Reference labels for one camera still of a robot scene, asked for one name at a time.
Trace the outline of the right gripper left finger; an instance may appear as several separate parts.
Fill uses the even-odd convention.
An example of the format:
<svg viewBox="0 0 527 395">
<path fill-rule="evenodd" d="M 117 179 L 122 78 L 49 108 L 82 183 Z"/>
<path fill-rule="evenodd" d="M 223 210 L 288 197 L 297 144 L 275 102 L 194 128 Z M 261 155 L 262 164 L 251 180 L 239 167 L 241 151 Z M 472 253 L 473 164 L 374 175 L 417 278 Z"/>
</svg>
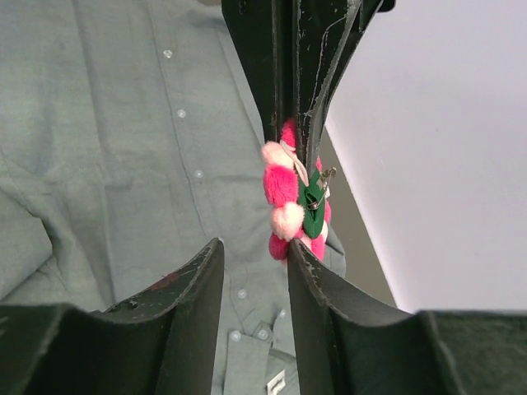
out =
<svg viewBox="0 0 527 395">
<path fill-rule="evenodd" d="M 104 312 L 70 304 L 1 308 L 4 394 L 208 394 L 224 247 Z"/>
</svg>

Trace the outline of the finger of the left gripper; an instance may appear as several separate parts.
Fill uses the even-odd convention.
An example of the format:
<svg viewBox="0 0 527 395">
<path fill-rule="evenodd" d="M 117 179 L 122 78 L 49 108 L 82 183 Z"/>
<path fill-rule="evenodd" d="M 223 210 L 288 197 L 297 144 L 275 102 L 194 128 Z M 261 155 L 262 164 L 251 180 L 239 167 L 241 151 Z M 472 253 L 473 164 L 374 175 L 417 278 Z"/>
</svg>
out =
<svg viewBox="0 0 527 395">
<path fill-rule="evenodd" d="M 222 14 L 259 111 L 265 141 L 277 141 L 277 83 L 271 1 L 222 1 Z"/>
<path fill-rule="evenodd" d="M 293 3 L 293 99 L 297 152 L 313 165 L 329 103 L 358 43 L 385 2 Z"/>
</svg>

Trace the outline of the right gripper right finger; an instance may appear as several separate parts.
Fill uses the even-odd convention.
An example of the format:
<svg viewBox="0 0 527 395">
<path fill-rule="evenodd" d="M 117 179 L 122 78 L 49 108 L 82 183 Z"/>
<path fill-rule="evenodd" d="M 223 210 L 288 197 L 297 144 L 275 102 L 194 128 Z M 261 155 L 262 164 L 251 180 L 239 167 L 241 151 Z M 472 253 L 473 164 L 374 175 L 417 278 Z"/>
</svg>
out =
<svg viewBox="0 0 527 395">
<path fill-rule="evenodd" d="M 525 393 L 525 313 L 409 314 L 347 282 L 299 241 L 287 270 L 302 393 Z"/>
</svg>

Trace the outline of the grey button-up shirt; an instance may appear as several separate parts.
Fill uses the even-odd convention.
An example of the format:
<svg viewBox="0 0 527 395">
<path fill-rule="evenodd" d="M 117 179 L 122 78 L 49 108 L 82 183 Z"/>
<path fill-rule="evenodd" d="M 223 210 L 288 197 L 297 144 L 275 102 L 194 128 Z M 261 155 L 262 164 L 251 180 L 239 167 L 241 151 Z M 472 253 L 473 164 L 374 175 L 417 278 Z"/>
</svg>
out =
<svg viewBox="0 0 527 395">
<path fill-rule="evenodd" d="M 293 2 L 271 2 L 280 138 L 296 126 Z M 301 241 L 284 262 L 269 252 L 265 143 L 221 4 L 2 2 L 1 308 L 104 312 L 219 239 L 208 394 L 303 394 L 287 270 Z M 330 227 L 319 261 L 344 272 Z"/>
</svg>

